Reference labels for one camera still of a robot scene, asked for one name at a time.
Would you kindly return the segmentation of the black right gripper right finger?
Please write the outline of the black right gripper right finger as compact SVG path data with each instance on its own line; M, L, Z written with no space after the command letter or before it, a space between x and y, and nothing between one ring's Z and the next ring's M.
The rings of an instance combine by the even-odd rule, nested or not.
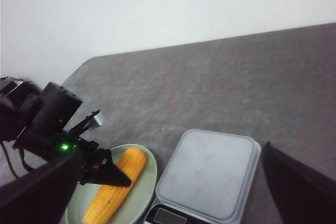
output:
M263 147L263 170L283 223L335 223L335 180L270 142Z

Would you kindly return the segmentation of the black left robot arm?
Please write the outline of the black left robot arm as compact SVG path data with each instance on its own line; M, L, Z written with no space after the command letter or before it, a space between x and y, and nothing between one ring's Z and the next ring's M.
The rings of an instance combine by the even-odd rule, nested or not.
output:
M1 78L1 141L13 141L21 159L29 151L47 162L81 151L79 182L130 187L132 180L114 164L111 151L81 137L100 127L100 110L87 115L69 131L64 128L82 104L72 92L54 82L43 89L30 80Z

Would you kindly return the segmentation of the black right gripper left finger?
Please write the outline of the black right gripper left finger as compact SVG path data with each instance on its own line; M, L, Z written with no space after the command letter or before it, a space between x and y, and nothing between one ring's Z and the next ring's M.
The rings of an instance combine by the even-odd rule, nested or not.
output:
M1 223L59 223L84 164L71 152L1 187Z

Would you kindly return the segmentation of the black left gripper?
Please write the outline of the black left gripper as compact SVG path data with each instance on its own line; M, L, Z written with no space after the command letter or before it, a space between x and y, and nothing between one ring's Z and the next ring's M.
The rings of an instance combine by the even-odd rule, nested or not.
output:
M81 104L75 94L49 82L24 116L24 128L13 148L27 150L44 160L53 160L69 151L62 148L63 144L70 145L63 129ZM131 179L113 162L111 150L100 148L84 155L79 184L128 188Z

